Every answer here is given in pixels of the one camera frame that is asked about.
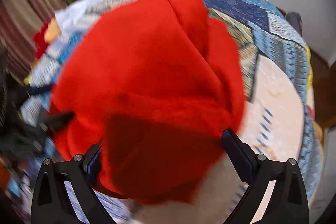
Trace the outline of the red zip jacket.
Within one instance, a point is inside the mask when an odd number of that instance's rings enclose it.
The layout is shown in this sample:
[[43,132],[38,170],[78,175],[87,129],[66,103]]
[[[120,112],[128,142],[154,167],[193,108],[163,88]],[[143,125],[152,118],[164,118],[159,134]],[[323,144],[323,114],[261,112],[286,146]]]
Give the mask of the red zip jacket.
[[66,160],[102,144],[100,192],[191,203],[244,103],[238,46],[203,0],[138,0],[104,14],[65,61],[50,112],[74,118],[52,139]]

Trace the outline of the grey blue bag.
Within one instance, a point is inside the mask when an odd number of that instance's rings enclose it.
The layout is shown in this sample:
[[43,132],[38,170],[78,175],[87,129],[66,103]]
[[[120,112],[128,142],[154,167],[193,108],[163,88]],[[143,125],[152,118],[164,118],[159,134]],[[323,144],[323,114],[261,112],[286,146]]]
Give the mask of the grey blue bag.
[[286,20],[302,36],[302,19],[298,12],[290,11],[286,13]]

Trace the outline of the blue patchwork quilt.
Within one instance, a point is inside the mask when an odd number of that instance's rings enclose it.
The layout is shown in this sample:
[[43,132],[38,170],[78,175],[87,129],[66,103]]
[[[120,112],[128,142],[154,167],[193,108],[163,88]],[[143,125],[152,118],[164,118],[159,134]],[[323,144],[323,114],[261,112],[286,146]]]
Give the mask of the blue patchwork quilt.
[[[26,79],[33,86],[59,81],[68,60],[84,34],[105,12],[115,11],[121,5],[138,0],[103,0],[90,8],[80,18],[80,29],[71,36],[60,34],[43,53],[37,67]],[[308,92],[311,86],[310,52],[302,36],[286,21],[280,10],[267,0],[203,0],[208,16],[226,24],[227,31],[239,48],[240,70],[243,75],[245,103],[252,98],[255,84],[257,58],[262,55],[271,59],[290,79],[304,107],[304,128],[302,144],[298,155],[299,167],[306,186],[308,203],[314,197],[321,173],[321,148],[313,126]],[[30,222],[33,182],[41,166],[42,157],[30,157],[21,182],[11,179],[7,194],[17,195],[14,209],[23,219]],[[96,192],[106,210],[117,223],[130,219],[130,210],[122,200]]]

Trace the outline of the striped red gold curtain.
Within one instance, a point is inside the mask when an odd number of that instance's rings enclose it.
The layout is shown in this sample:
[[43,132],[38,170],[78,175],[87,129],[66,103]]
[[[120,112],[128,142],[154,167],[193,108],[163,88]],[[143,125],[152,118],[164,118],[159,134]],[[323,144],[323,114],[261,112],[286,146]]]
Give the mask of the striped red gold curtain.
[[35,59],[33,36],[65,6],[63,0],[1,0],[1,48],[8,50],[7,70],[18,81]]

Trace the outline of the white shirt on bed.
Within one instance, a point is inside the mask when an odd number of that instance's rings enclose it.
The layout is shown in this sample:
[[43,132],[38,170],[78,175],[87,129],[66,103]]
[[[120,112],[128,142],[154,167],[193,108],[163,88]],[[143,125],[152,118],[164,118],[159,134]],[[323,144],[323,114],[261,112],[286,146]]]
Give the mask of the white shirt on bed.
[[71,36],[79,30],[80,18],[90,8],[101,3],[103,0],[78,0],[67,6],[65,9],[55,11],[55,20],[63,36]]

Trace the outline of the red plush toy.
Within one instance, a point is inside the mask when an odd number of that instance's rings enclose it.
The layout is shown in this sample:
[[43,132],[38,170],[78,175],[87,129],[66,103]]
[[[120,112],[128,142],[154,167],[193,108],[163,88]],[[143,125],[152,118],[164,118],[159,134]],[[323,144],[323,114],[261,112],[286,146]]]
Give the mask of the red plush toy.
[[50,43],[52,43],[61,34],[56,18],[52,18],[46,22],[39,32],[33,37],[33,42],[36,46],[35,61],[40,59]]

